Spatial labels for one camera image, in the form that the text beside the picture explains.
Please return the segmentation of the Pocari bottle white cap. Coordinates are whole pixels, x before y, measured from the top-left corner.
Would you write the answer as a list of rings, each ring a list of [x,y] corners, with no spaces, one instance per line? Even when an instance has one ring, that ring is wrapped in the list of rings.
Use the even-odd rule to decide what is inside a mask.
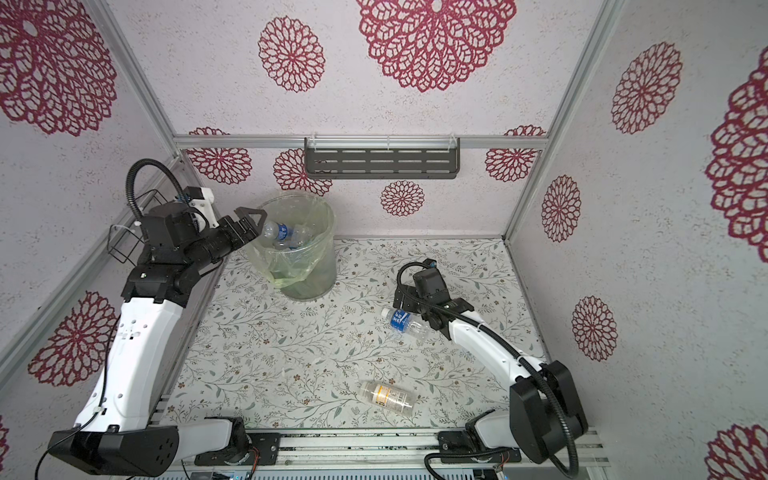
[[[385,307],[381,311],[381,316],[394,331],[411,336],[418,341],[424,341],[430,332],[429,326],[414,313]]]

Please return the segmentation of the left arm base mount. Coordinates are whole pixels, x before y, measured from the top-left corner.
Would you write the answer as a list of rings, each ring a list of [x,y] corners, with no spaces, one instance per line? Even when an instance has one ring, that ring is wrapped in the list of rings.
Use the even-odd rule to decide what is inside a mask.
[[[193,464],[200,467],[273,466],[277,462],[281,440],[280,433],[237,434],[228,447],[199,454]]]

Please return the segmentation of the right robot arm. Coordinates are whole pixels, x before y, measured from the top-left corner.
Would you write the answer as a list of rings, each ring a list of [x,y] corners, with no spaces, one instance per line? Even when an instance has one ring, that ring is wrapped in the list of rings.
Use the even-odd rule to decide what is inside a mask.
[[[580,471],[577,439],[588,421],[569,369],[513,346],[462,298],[450,295],[432,259],[408,262],[396,276],[393,306],[419,315],[427,326],[469,352],[508,393],[508,405],[471,419],[444,443],[437,458],[458,463],[527,458],[551,463],[574,479]]]

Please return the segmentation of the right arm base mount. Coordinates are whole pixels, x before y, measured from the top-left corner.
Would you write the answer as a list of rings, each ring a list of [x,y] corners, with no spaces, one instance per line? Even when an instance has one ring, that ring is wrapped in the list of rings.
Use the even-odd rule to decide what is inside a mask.
[[[446,430],[437,434],[439,459],[446,464],[519,463],[522,460],[519,448],[504,447],[502,451],[489,454],[494,447],[485,446],[467,430]]]

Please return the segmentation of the clear bottle yellow label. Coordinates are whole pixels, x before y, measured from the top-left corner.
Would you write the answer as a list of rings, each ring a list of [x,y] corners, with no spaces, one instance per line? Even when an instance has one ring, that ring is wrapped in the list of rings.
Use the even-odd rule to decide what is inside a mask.
[[[411,417],[416,396],[411,392],[377,381],[364,381],[360,387],[360,396],[364,402]]]

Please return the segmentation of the clear bottle blue label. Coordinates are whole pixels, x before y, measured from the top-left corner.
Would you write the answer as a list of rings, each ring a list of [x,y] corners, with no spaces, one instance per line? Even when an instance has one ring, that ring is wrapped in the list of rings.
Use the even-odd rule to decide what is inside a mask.
[[[289,226],[267,220],[263,226],[260,243],[277,250],[294,250],[307,245],[313,236],[312,229],[307,225]]]

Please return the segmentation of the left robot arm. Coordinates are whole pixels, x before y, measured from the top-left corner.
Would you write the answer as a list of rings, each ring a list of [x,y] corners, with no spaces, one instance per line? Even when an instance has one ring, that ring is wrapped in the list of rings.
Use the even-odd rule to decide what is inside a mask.
[[[164,352],[195,285],[230,253],[258,238],[267,214],[240,207],[211,222],[171,202],[137,212],[146,245],[123,289],[116,333],[94,397],[73,428],[52,434],[47,454],[90,475],[158,477],[170,465],[213,454],[239,464],[251,452],[243,421],[205,419],[153,427],[153,390]]]

